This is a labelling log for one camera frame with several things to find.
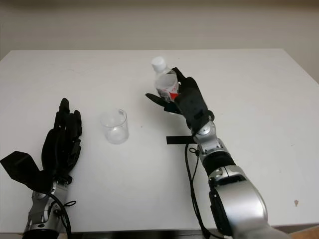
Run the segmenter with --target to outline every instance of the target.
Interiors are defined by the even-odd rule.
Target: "metal arm segment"
[[[268,224],[265,202],[243,170],[235,165],[210,120],[194,136],[208,175],[211,210],[218,230],[234,239],[288,239]]]

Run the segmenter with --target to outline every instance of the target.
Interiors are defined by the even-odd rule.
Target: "white wall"
[[[0,239],[21,239],[22,236],[17,234],[0,234]]]
[[[284,48],[319,82],[319,6],[253,2],[0,0],[0,57],[13,49]]]

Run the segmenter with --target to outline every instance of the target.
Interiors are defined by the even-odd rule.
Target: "silver metal joint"
[[[211,120],[197,132],[194,136],[194,141],[198,145],[200,152],[199,158],[201,162],[204,161],[204,158],[207,155],[214,152],[223,151],[229,154],[223,141],[217,138],[216,126]]]
[[[67,188],[58,182],[53,183],[51,194],[56,196],[61,203],[65,203]],[[54,231],[61,231],[61,219],[54,213],[55,210],[61,210],[54,200],[46,194],[33,192],[32,194],[32,208],[29,211],[28,222],[25,227],[25,232],[35,229],[51,229]]]

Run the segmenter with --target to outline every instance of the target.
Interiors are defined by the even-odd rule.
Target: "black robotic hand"
[[[70,114],[69,102],[63,98],[56,113],[54,127],[49,131],[42,148],[43,170],[38,169],[29,154],[19,151],[0,162],[13,180],[36,192],[49,193],[54,180],[70,184],[72,177],[68,174],[81,151],[81,124],[80,112]]]
[[[192,133],[196,133],[209,120],[214,120],[214,114],[208,110],[196,81],[192,77],[185,77],[176,67],[173,70],[176,72],[179,83],[178,96],[174,102],[166,102],[161,97],[150,93],[146,96],[164,107],[164,111],[183,115],[188,128]]]

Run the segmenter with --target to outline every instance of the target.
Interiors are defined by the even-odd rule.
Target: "white bottle cap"
[[[161,73],[167,68],[167,64],[161,56],[152,59],[152,66],[157,73]]]

